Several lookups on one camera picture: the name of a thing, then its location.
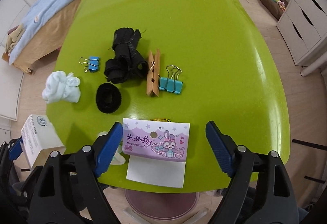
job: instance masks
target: wooden clothespin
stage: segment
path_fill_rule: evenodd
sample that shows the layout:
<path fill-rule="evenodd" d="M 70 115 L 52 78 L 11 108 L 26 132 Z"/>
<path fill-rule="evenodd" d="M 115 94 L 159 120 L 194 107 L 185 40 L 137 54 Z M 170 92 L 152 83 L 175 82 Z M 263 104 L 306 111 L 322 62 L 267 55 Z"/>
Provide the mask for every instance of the wooden clothespin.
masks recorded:
<path fill-rule="evenodd" d="M 157 49 L 157 52 L 153 58 L 153 54 L 149 52 L 149 72 L 147 78 L 147 95 L 151 96 L 155 94 L 159 97 L 159 74 L 160 74 L 160 50 Z"/>

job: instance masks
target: white cloth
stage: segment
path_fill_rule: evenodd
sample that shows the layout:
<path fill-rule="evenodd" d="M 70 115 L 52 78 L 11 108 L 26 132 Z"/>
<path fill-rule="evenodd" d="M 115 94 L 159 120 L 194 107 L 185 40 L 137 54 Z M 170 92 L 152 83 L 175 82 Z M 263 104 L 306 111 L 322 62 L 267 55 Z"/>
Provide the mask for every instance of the white cloth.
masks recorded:
<path fill-rule="evenodd" d="M 66 76 L 64 71 L 52 72 L 45 82 L 45 89 L 42 91 L 42 98 L 46 103 L 65 100 L 78 102 L 81 96 L 79 89 L 80 79 L 74 77 L 73 73 Z"/>

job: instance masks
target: pink round base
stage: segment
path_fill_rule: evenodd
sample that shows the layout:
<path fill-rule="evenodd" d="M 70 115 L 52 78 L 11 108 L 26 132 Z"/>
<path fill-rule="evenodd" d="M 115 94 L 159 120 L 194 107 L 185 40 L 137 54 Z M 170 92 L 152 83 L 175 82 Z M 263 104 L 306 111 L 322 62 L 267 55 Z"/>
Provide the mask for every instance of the pink round base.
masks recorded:
<path fill-rule="evenodd" d="M 154 220 L 175 220 L 191 212 L 199 193 L 162 194 L 125 190 L 125 197 L 137 213 Z"/>

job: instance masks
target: white cardboard box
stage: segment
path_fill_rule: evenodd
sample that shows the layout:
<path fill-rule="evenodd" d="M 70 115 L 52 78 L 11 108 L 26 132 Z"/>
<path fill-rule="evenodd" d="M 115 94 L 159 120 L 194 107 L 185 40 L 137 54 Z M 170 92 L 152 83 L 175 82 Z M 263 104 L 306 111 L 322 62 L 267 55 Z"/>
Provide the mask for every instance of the white cardboard box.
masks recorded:
<path fill-rule="evenodd" d="M 66 150 L 46 115 L 30 115 L 21 132 L 24 153 L 31 168 L 43 166 L 52 151 L 63 154 Z"/>

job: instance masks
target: pink bow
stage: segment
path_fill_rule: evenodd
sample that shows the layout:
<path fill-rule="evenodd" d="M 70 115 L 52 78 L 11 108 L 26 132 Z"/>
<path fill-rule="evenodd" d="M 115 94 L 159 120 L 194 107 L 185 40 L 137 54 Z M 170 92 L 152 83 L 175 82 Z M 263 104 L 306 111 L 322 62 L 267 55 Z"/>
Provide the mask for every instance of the pink bow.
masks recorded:
<path fill-rule="evenodd" d="M 127 146 L 127 145 L 125 145 L 125 150 L 126 150 L 126 151 L 127 151 L 127 150 L 132 151 L 133 149 L 132 149 L 131 146 Z"/>

